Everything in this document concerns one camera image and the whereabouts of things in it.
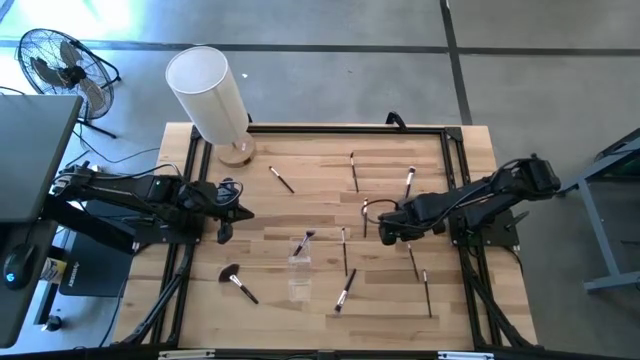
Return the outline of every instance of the concrete floor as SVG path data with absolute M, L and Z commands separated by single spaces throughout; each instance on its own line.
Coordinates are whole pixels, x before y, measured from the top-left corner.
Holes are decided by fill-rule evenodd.
M 0 40 L 34 27 L 80 39 L 167 43 L 446 46 L 437 0 L 16 0 L 0 23 Z M 640 3 L 632 0 L 449 0 L 458 45 L 492 48 L 638 48 Z M 72 9 L 80 22 L 66 21 Z M 58 12 L 60 16 L 51 16 Z M 159 146 L 167 121 L 187 120 L 166 86 L 175 51 L 97 51 L 116 64 L 111 111 L 96 125 L 112 141 L 87 140 L 118 159 Z M 0 48 L 0 83 L 33 92 Z M 380 123 L 390 110 L 415 124 L 460 124 L 446 54 L 228 52 L 256 122 Z M 488 125 L 498 163 L 537 152 L 562 179 L 638 125 L 640 58 L 462 56 L 474 124 Z M 72 139 L 65 161 L 82 152 Z M 110 171 L 151 167 L 148 153 Z M 94 155 L 89 160 L 104 164 Z M 555 350 L 640 357 L 640 292 L 633 287 L 587 295 L 582 281 L 605 274 L 577 194 L 521 204 L 518 226 L 525 282 L 540 344 Z M 96 346 L 113 299 L 58 296 L 54 308 L 71 327 L 41 333 L 28 315 L 21 337 L 1 353 Z

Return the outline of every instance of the lamp shade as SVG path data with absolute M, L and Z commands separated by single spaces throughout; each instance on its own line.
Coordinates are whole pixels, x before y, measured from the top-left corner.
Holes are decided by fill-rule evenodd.
M 187 49 L 171 59 L 165 76 L 206 141 L 228 145 L 246 133 L 249 117 L 222 52 L 207 46 Z

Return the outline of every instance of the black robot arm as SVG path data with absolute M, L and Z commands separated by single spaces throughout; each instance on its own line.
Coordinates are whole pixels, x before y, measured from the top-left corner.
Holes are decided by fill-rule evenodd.
M 100 200 L 146 214 L 127 223 L 136 231 L 160 231 L 165 239 L 169 233 L 192 235 L 202 217 L 214 218 L 221 224 L 218 242 L 226 243 L 233 235 L 232 223 L 254 217 L 240 205 L 242 189 L 236 184 L 229 178 L 216 187 L 187 182 L 180 175 L 119 176 L 95 172 L 85 163 L 61 171 L 52 192 L 63 201 Z
M 442 229 L 444 219 L 454 210 L 468 230 L 493 222 L 498 214 L 522 200 L 551 198 L 560 180 L 546 160 L 535 156 L 516 159 L 491 176 L 446 193 L 426 193 L 404 200 L 395 211 L 381 214 L 379 233 L 382 243 L 416 240 L 432 229 Z

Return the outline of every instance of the wooden tabletop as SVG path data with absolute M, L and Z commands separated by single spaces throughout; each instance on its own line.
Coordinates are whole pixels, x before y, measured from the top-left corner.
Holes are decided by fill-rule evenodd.
M 472 180 L 490 174 L 496 163 L 487 127 L 463 126 L 462 131 Z M 190 132 L 190 123 L 167 124 L 159 163 L 183 168 Z M 235 223 L 233 239 L 226 245 L 215 241 L 217 224 L 206 224 L 191 271 L 180 347 L 472 348 L 459 258 L 448 234 L 427 234 L 412 242 L 418 268 L 429 273 L 433 318 L 428 317 L 424 286 L 415 279 L 406 245 L 382 245 L 373 224 L 363 237 L 363 199 L 401 198 L 409 166 L 417 168 L 412 195 L 447 191 L 437 136 L 256 134 L 254 138 L 257 155 L 246 167 L 228 168 L 215 157 L 211 159 L 207 180 L 218 183 L 232 177 L 241 181 L 240 203 L 256 218 Z M 352 151 L 360 193 L 355 192 L 351 177 Z M 193 179 L 198 176 L 201 153 L 202 145 Z M 278 170 L 295 194 L 289 193 L 269 166 Z M 373 217 L 388 210 L 388 205 L 374 205 L 369 211 Z M 342 316 L 336 317 L 333 307 L 346 282 L 342 227 L 346 227 L 349 267 L 357 268 L 358 273 Z M 292 242 L 301 240 L 307 229 L 317 231 L 311 241 L 310 286 L 293 288 L 288 255 Z M 156 301 L 166 252 L 167 246 L 152 245 L 135 258 L 114 340 L 131 333 Z M 521 334 L 535 343 L 517 262 L 499 248 L 487 248 L 487 258 L 497 303 Z M 230 263 L 240 264 L 239 278 L 260 300 L 259 305 L 235 285 L 218 283 L 219 271 Z M 486 311 L 481 305 L 479 310 L 488 338 Z M 170 304 L 165 324 L 172 314 Z

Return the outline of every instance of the wooden lamp base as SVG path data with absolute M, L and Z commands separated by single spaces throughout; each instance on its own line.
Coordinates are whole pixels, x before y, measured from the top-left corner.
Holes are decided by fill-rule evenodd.
M 215 156 L 228 167 L 243 167 L 256 155 L 256 142 L 248 133 L 231 145 L 215 145 Z

